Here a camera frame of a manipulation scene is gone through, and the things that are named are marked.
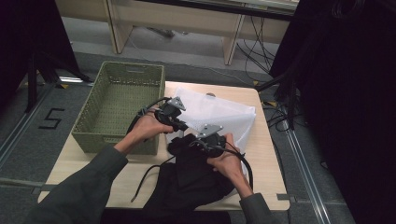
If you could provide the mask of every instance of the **gray sleeve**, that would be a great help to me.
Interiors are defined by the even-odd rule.
[[[24,223],[99,223],[113,180],[127,163],[114,147],[105,147],[55,187]]]
[[[260,193],[252,194],[239,201],[239,203],[244,211],[247,224],[279,223],[279,221],[272,216],[267,203]]]

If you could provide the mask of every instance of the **black cable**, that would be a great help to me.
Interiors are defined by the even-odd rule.
[[[255,53],[255,54],[259,55],[259,56],[262,56],[262,57],[266,57],[265,55],[260,54],[259,52],[256,52],[255,50],[253,50],[253,48],[249,47],[248,44],[247,44],[247,41],[245,39],[244,39],[244,44],[245,44],[245,47],[250,49],[253,53]]]
[[[224,147],[220,147],[220,146],[208,146],[207,143],[205,143],[204,141],[202,141],[202,140],[200,140],[200,139],[196,139],[196,140],[192,141],[192,142],[189,144],[189,147],[192,147],[192,146],[201,146],[201,147],[203,147],[203,148],[205,148],[205,149],[209,149],[210,147],[212,147],[212,148],[216,148],[216,149],[219,149],[219,150],[221,150],[221,151],[229,152],[229,153],[235,155],[235,156],[236,156],[242,163],[244,163],[245,166],[247,167],[248,183],[249,183],[251,189],[253,189],[253,172],[251,171],[250,164],[248,163],[248,161],[247,161],[247,160],[245,159],[245,157],[244,157],[245,154],[242,155],[242,154],[238,151],[238,149],[236,149],[236,147],[234,147],[234,146],[233,146],[232,144],[230,144],[229,142],[225,142],[225,143],[228,144],[228,145],[233,149],[233,151],[230,150],[230,149],[224,148]]]
[[[271,116],[270,119],[267,120],[268,128],[272,128],[272,127],[275,126],[275,127],[276,127],[276,130],[279,131],[279,132],[281,132],[281,133],[286,132],[286,131],[288,131],[288,130],[290,129],[289,127],[288,127],[287,129],[280,129],[279,126],[278,126],[279,123],[281,123],[282,121],[288,119],[288,116],[287,116],[286,113],[284,113],[283,111],[281,111],[281,110],[279,110],[279,109],[277,109],[277,108],[264,108],[264,109],[275,110],[275,113]],[[280,113],[281,115],[274,117],[274,115],[275,115],[276,113]],[[302,116],[302,115],[303,115],[303,114],[296,114],[296,115],[293,115],[293,118],[296,118],[296,117],[299,117],[299,116]],[[298,125],[301,125],[301,126],[303,126],[303,127],[306,127],[305,125],[303,125],[303,124],[301,124],[301,123],[298,123],[298,122],[295,121],[295,120],[294,120],[293,122],[296,123],[296,124],[298,124]]]
[[[242,53],[247,56],[247,60],[245,61],[245,71],[246,71],[246,64],[248,59],[250,59],[251,61],[253,61],[257,66],[260,67],[260,69],[262,69],[264,72],[268,73],[268,69],[265,68],[262,64],[260,64],[256,59],[254,59],[253,57],[250,56],[250,54],[246,53],[244,50],[242,50],[241,46],[239,46],[239,44],[236,44],[236,46],[242,51]]]
[[[267,64],[267,67],[268,67],[268,70],[271,70],[271,63],[269,62],[269,60],[268,60],[268,57],[267,57],[267,55],[266,55],[266,53],[265,53],[265,51],[268,51],[268,50],[266,50],[266,48],[265,48],[265,46],[264,46],[264,44],[263,44],[263,31],[262,31],[262,27],[263,27],[263,25],[264,25],[264,18],[262,18],[262,24],[261,24],[261,29],[260,29],[260,31],[257,33],[257,29],[256,29],[256,25],[254,24],[254,21],[253,21],[253,17],[250,17],[250,20],[251,20],[251,23],[252,23],[252,25],[253,25],[253,28],[254,28],[254,32],[255,32],[255,34],[256,34],[256,37],[257,37],[257,40],[259,40],[259,43],[260,43],[260,46],[262,47],[262,53],[264,54],[264,60],[265,60],[265,63]]]
[[[149,110],[152,106],[158,104],[160,101],[164,101],[164,100],[165,100],[165,101],[168,101],[168,100],[170,100],[170,99],[172,99],[172,98],[170,98],[170,97],[163,97],[163,98],[159,99],[158,101],[153,102],[151,105],[148,105],[148,106],[146,107],[146,109]]]
[[[355,0],[351,5],[351,1],[338,0],[332,6],[332,16],[338,20],[356,19],[363,11],[365,0]]]
[[[145,172],[145,174],[143,175],[142,179],[140,180],[139,186],[137,187],[136,193],[134,194],[134,197],[131,199],[131,203],[137,198],[137,194],[139,194],[140,189],[142,188],[143,185],[143,181],[146,179],[146,176],[149,174],[149,171],[152,170],[155,167],[161,167],[162,165],[166,164],[167,162],[169,162],[170,160],[172,160],[174,157],[171,157],[170,159],[164,161],[163,163],[161,163],[161,165],[152,165],[150,166],[147,171]]]
[[[226,152],[230,152],[231,154],[235,155],[242,163],[245,164],[245,166],[247,167],[248,183],[249,183],[251,189],[253,189],[253,172],[251,170],[250,164],[245,159],[244,155],[242,155],[240,152],[238,152],[238,150],[232,144],[230,144],[228,142],[226,142],[226,144],[228,144],[230,147],[232,147],[235,151],[231,151],[230,149],[223,148],[223,147],[215,147],[215,148],[218,148],[218,149],[226,151]]]

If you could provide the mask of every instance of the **table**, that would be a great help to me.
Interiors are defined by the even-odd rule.
[[[287,192],[257,92],[254,89],[247,88],[167,81],[165,83],[165,96],[173,96],[177,87],[201,93],[211,92],[219,98],[256,107],[256,119],[246,147],[246,158],[254,175],[254,191],[263,195],[271,210],[285,211],[289,209],[289,201],[280,201],[277,198],[277,194],[286,194]],[[85,154],[70,134],[46,185],[59,184],[88,164],[93,157],[94,154]],[[137,198],[133,203],[130,201],[146,170],[152,164],[160,164],[168,158],[164,134],[160,135],[160,144],[156,156],[128,155],[127,158],[129,162],[115,179],[106,207],[142,208],[144,206],[152,191],[154,191],[158,170],[154,169],[149,173]],[[38,201],[40,202],[47,195],[47,191],[42,191]],[[240,210],[239,200],[239,196],[235,194],[218,202],[200,206],[197,210]]]

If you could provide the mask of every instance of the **basket handle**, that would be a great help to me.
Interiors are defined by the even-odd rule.
[[[137,64],[126,64],[125,65],[125,70],[130,73],[145,73],[147,67],[142,66],[142,65],[137,65]]]
[[[119,135],[104,135],[103,141],[109,144],[117,144],[122,138]]]

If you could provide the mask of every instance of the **right hand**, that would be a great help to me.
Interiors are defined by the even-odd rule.
[[[224,136],[227,141],[225,147],[229,150],[237,150],[239,152],[239,148],[235,147],[233,144],[233,135],[231,133],[226,133]],[[214,171],[219,171],[222,175],[230,179],[238,191],[239,196],[241,196],[241,199],[253,194],[253,190],[242,172],[241,161],[234,154],[224,152],[217,158],[208,158],[207,163],[214,166]]]
[[[235,147],[233,144],[233,134],[226,133],[224,137],[227,142],[225,148],[231,151],[237,150],[237,152],[239,152],[239,148]],[[221,156],[216,158],[208,158],[207,163],[214,166],[214,171],[221,172],[222,175],[232,181],[244,176],[241,161],[230,152],[224,152]]]

